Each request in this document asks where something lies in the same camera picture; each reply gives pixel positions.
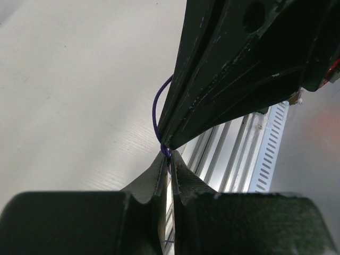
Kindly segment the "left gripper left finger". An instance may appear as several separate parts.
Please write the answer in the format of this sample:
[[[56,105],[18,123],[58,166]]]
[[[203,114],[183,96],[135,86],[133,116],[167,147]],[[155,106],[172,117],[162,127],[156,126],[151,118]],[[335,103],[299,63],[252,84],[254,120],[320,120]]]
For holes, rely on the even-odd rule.
[[[15,195],[1,213],[1,254],[163,254],[167,158],[119,191]]]

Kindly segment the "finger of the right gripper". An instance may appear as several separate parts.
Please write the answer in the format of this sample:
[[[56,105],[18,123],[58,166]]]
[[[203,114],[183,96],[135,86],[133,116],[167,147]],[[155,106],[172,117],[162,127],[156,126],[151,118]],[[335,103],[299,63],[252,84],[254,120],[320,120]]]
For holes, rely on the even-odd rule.
[[[173,78],[158,123],[161,142],[169,144],[171,125],[186,87],[214,33],[225,1],[187,1]]]
[[[301,87],[326,4],[225,1],[171,125],[171,149],[289,99]]]

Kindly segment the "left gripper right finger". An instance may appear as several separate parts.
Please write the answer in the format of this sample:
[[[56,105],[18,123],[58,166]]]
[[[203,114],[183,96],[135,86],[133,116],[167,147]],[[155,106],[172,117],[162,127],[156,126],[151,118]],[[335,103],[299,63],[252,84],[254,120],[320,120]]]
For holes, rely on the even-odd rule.
[[[176,254],[338,254],[323,217],[294,193],[219,193],[171,157]]]

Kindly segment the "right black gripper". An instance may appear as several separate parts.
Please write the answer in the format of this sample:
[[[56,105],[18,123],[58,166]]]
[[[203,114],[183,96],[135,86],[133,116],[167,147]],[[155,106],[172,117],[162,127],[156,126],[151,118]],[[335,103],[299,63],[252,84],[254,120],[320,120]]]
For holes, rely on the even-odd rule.
[[[339,1],[326,4],[301,87],[316,91],[339,80]]]

